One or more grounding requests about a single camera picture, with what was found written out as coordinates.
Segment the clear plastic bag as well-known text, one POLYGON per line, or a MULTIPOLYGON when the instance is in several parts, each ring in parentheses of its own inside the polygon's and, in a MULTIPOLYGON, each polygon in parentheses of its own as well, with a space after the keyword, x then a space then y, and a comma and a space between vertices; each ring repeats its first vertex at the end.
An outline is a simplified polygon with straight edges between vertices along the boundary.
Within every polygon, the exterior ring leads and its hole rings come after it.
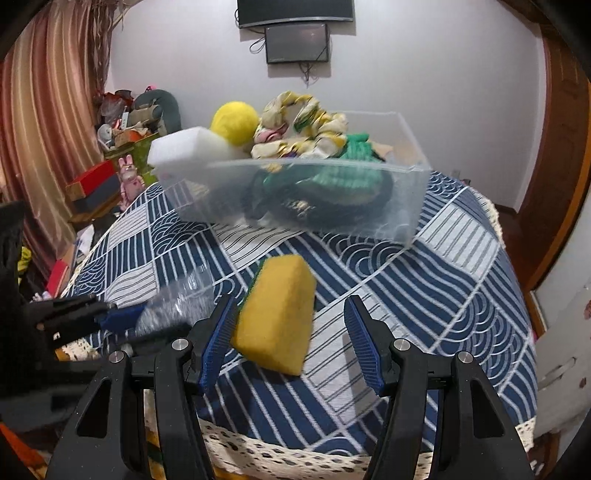
POLYGON ((194 325, 214 308, 213 278, 207 265, 162 287, 149 299, 136 325, 139 336, 180 325, 194 325))

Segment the yellow green sponge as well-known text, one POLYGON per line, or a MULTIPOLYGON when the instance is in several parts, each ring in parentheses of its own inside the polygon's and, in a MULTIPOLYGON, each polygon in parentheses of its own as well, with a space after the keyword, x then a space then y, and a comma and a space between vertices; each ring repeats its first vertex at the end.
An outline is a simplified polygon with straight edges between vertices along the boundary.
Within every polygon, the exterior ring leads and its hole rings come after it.
POLYGON ((263 369, 301 375, 311 342, 316 286, 300 255, 264 260, 240 307, 232 347, 263 369))

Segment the white foam block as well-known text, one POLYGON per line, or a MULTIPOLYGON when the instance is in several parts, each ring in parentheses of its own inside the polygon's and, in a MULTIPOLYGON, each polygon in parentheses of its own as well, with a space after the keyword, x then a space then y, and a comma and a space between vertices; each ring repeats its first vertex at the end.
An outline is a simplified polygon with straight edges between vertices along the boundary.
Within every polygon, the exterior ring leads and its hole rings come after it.
POLYGON ((213 162, 245 158, 242 148, 233 146, 207 128, 193 127, 153 140, 147 164, 158 178, 192 178, 213 162))

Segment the clear plastic storage box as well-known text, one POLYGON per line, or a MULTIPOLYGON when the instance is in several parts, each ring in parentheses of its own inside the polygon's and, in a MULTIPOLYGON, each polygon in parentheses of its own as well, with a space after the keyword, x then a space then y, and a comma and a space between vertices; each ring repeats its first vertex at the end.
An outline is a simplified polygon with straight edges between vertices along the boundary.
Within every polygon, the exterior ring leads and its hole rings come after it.
POLYGON ((354 234, 408 244, 432 173, 397 112, 346 112, 372 160, 252 159, 204 127, 155 140, 147 162, 185 221, 354 234))

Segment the black white drawstring bag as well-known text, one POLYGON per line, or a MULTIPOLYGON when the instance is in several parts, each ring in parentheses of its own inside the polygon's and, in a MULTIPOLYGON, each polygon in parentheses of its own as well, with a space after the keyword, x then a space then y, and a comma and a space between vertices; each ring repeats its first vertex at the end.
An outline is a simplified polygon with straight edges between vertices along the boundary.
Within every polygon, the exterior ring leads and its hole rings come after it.
POLYGON ((257 172, 242 207, 249 220, 270 215, 312 230, 358 226, 384 212, 393 188, 392 174, 382 169, 293 164, 257 172))

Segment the green knitted cloth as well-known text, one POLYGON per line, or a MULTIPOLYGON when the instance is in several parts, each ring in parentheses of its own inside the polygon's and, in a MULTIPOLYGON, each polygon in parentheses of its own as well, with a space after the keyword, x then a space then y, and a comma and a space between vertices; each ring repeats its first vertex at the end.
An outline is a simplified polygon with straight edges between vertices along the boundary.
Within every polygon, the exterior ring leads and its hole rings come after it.
POLYGON ((365 205, 393 190, 389 172, 374 165, 384 160, 374 151, 368 133, 348 134, 348 143, 339 157, 315 164, 281 168, 263 176, 266 194, 286 194, 297 199, 314 198, 335 204, 365 205))

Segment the yellow plush ball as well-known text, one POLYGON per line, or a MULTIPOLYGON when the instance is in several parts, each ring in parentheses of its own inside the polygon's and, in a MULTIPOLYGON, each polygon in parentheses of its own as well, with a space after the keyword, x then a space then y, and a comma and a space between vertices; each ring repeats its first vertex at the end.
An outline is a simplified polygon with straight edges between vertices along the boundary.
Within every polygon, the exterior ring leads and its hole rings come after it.
POLYGON ((240 147, 252 142, 259 126, 259 114, 242 101, 223 104, 214 113, 209 128, 230 144, 240 147))

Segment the floral fabric scrunchie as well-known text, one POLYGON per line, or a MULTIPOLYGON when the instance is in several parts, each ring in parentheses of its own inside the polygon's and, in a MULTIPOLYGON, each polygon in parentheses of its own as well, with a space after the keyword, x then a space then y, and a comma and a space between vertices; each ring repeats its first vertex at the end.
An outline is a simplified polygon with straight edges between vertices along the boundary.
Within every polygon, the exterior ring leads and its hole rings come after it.
POLYGON ((348 130, 344 113, 328 112, 314 96, 285 91, 263 108, 250 155, 253 159, 339 157, 348 143, 348 130))

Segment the blue white patterned tablecloth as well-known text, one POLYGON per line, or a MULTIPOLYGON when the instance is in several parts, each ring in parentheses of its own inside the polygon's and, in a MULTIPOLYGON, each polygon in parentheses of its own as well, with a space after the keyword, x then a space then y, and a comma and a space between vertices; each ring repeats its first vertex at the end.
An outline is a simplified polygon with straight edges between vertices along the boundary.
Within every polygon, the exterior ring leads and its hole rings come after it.
POLYGON ((443 174, 430 179, 409 247, 338 234, 184 222, 150 186, 107 230, 67 286, 118 306, 207 265, 216 294, 242 299, 259 264, 297 254, 315 276, 304 370, 288 377, 229 352, 211 395, 197 401, 213 464, 259 479, 358 479, 387 403, 363 381, 342 308, 361 297, 394 336, 439 355, 471 353, 526 448, 537 407, 531 323, 494 205, 443 174))

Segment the red gift box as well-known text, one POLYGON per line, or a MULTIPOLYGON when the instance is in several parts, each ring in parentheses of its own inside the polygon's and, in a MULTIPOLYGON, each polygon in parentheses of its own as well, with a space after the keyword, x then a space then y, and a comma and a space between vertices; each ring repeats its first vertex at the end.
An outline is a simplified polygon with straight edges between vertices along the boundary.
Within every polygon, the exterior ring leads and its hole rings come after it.
POLYGON ((115 174, 113 163, 105 160, 83 172, 66 185, 65 195, 70 201, 86 198, 115 174))

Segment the green cardboard box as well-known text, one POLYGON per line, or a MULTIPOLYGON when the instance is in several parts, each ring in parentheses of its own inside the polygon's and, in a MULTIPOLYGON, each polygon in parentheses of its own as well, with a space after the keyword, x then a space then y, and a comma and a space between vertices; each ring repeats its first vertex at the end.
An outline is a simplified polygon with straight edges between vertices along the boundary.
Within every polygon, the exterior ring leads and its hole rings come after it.
POLYGON ((118 159, 129 154, 132 157, 133 164, 140 174, 150 172, 152 167, 147 162, 147 156, 151 143, 158 138, 158 133, 146 136, 136 142, 130 142, 119 148, 109 150, 103 154, 103 157, 105 160, 109 160, 116 170, 119 170, 118 159))

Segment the brown wooden door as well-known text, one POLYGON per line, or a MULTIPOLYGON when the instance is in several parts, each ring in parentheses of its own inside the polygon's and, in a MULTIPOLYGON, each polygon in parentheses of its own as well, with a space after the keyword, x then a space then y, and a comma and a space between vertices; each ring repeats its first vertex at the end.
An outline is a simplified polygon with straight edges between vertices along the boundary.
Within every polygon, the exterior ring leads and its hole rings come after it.
POLYGON ((527 270, 525 291, 536 289, 562 252, 587 193, 590 160, 590 84, 557 34, 543 33, 546 60, 544 124, 536 165, 518 213, 527 270))

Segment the grey green neck pillow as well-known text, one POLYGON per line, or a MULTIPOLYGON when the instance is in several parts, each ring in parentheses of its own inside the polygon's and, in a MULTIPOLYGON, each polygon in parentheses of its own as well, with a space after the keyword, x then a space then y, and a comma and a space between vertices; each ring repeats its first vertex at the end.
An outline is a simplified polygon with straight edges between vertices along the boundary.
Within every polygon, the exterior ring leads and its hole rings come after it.
POLYGON ((131 123, 141 123, 160 136, 182 129, 178 103, 162 89, 146 90, 135 98, 131 123))

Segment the wall mounted black television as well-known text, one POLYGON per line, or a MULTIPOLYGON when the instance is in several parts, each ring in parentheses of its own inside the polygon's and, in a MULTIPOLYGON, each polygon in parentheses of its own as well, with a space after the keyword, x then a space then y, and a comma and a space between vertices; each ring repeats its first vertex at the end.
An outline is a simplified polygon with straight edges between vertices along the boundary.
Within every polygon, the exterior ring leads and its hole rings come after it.
POLYGON ((238 0, 240 28, 301 21, 353 22, 352 0, 238 0))

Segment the small black wall monitor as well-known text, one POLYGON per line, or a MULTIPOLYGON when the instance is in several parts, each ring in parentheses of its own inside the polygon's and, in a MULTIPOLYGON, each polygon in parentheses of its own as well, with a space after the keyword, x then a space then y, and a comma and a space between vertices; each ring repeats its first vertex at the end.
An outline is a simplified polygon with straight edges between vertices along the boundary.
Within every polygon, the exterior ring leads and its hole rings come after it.
POLYGON ((328 63, 327 23, 286 23, 264 29, 266 63, 328 63))

